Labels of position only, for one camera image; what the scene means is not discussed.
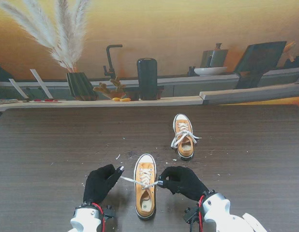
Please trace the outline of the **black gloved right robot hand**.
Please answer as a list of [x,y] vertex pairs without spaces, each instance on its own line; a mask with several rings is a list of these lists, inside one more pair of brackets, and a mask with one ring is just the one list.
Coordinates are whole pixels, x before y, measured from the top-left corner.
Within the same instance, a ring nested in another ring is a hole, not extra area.
[[194,201],[199,201],[203,193],[209,190],[193,170],[182,166],[165,168],[157,185],[170,190],[172,194],[180,193]]

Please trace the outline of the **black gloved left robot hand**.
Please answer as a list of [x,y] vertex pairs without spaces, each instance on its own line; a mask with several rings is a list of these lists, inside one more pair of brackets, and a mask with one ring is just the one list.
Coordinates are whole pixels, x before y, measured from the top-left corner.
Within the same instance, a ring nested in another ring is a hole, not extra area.
[[123,171],[123,166],[115,169],[113,164],[91,171],[86,180],[83,202],[101,203],[115,186]]

